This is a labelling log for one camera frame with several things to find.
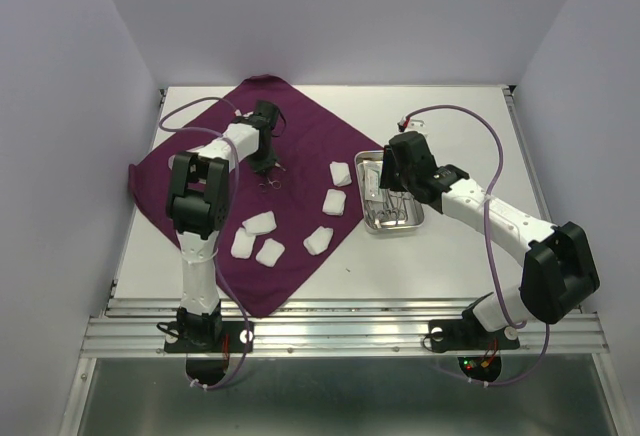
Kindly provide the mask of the suture packet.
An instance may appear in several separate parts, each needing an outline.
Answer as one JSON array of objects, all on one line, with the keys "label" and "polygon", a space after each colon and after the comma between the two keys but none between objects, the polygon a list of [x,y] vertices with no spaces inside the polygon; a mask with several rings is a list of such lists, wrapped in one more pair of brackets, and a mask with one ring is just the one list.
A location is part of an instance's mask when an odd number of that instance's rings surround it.
[{"label": "suture packet", "polygon": [[384,195],[380,187],[381,163],[379,161],[365,161],[363,163],[363,171],[365,199],[372,202],[382,202]]}]

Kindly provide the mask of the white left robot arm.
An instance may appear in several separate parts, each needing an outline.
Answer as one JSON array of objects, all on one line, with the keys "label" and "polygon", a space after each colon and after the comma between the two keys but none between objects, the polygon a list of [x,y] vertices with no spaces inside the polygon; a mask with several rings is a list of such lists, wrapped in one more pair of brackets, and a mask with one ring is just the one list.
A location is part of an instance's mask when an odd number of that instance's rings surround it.
[{"label": "white left robot arm", "polygon": [[261,176],[279,166],[272,139],[283,120],[275,104],[259,100],[249,114],[237,112],[224,132],[201,149],[174,156],[166,213],[182,260],[179,310],[198,316],[187,335],[199,349],[213,349],[222,340],[222,325],[209,316],[220,311],[214,258],[232,207],[230,178],[239,176],[243,161]]}]

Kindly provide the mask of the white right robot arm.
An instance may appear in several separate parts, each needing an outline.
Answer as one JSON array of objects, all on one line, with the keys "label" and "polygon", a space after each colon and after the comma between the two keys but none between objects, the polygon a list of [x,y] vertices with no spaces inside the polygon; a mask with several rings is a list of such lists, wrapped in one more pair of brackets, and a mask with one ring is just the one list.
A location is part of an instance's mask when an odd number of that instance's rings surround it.
[{"label": "white right robot arm", "polygon": [[484,236],[487,249],[499,246],[521,266],[519,284],[482,297],[461,320],[461,337],[472,346],[484,345],[497,330],[515,323],[553,325],[600,287],[579,225],[555,225],[493,197],[460,168],[438,165],[418,132],[396,135],[384,147],[381,186],[407,192],[469,226]]}]

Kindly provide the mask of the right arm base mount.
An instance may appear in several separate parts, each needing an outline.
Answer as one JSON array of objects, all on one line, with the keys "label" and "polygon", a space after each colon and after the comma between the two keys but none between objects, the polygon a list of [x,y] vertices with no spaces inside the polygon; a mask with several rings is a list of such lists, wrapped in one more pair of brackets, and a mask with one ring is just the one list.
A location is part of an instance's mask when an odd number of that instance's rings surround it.
[{"label": "right arm base mount", "polygon": [[471,383],[492,386],[502,371],[501,351],[520,348],[517,332],[510,334],[505,327],[487,331],[473,310],[487,296],[479,298],[467,306],[459,318],[435,319],[428,324],[428,331],[421,339],[421,346],[435,354],[462,351],[458,357],[460,376]]}]

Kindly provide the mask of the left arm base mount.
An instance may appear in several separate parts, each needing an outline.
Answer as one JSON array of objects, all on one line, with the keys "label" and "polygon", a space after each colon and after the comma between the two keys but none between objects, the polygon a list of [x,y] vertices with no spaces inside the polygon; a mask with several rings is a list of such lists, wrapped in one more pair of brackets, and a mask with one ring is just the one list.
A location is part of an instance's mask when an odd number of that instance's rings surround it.
[{"label": "left arm base mount", "polygon": [[184,355],[189,384],[204,391],[231,385],[253,351],[254,328],[248,318],[225,320],[220,306],[201,315],[179,308],[173,321],[156,324],[164,336],[163,351]]}]

